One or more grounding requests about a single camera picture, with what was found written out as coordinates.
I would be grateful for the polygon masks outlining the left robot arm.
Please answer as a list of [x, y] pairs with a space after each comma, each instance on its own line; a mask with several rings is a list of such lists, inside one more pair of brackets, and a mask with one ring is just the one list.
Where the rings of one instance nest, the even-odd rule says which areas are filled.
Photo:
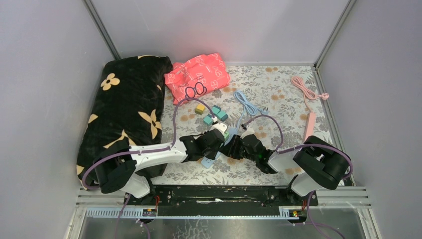
[[182, 136], [175, 143], [147, 146], [129, 146], [123, 142], [106, 150], [93, 166], [103, 194], [123, 191], [134, 196], [141, 204], [154, 200], [151, 182], [137, 172], [168, 163], [197, 161], [203, 157], [214, 159], [224, 144], [225, 129], [212, 127], [200, 136]]

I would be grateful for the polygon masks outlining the pink power strip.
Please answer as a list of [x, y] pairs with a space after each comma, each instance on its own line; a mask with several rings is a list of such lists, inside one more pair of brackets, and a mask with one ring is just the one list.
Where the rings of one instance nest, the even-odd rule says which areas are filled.
[[312, 108], [309, 106], [308, 102], [316, 101], [318, 99], [327, 100], [329, 98], [329, 94], [326, 92], [317, 94], [316, 92], [310, 90], [308, 87], [306, 87], [303, 78], [299, 76], [293, 76], [291, 78], [291, 83], [302, 92], [304, 104], [306, 108], [309, 110], [305, 132], [304, 132], [304, 140], [306, 140], [309, 136], [313, 135], [314, 126], [316, 122], [316, 114], [312, 110]]

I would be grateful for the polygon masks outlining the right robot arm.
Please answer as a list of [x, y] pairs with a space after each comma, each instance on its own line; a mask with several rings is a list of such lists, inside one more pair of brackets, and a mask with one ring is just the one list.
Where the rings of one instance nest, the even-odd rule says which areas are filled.
[[276, 151], [267, 149], [256, 135], [235, 135], [220, 149], [233, 159], [248, 159], [266, 174], [300, 168], [288, 185], [285, 197], [288, 203], [298, 205], [310, 192], [319, 188], [335, 190], [352, 170], [350, 157], [316, 136], [309, 136], [301, 145]]

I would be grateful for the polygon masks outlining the blue power strip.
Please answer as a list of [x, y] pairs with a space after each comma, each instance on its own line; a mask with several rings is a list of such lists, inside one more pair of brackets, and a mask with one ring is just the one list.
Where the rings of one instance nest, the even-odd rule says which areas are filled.
[[261, 115], [267, 115], [269, 108], [268, 107], [263, 107], [263, 108], [258, 108], [257, 106], [255, 106], [254, 104], [252, 104], [247, 97], [245, 96], [245, 94], [240, 91], [240, 90], [236, 90], [233, 93], [234, 98], [243, 105], [243, 111], [237, 121], [237, 124], [235, 127], [228, 127], [227, 128], [227, 132], [229, 132], [229, 137], [227, 140], [225, 140], [224, 145], [227, 145], [229, 143], [229, 141], [233, 138], [233, 136], [235, 134], [238, 133], [238, 130], [240, 129], [240, 123], [242, 121], [242, 118], [248, 114], [250, 116], [255, 116], [257, 114], [261, 114]]

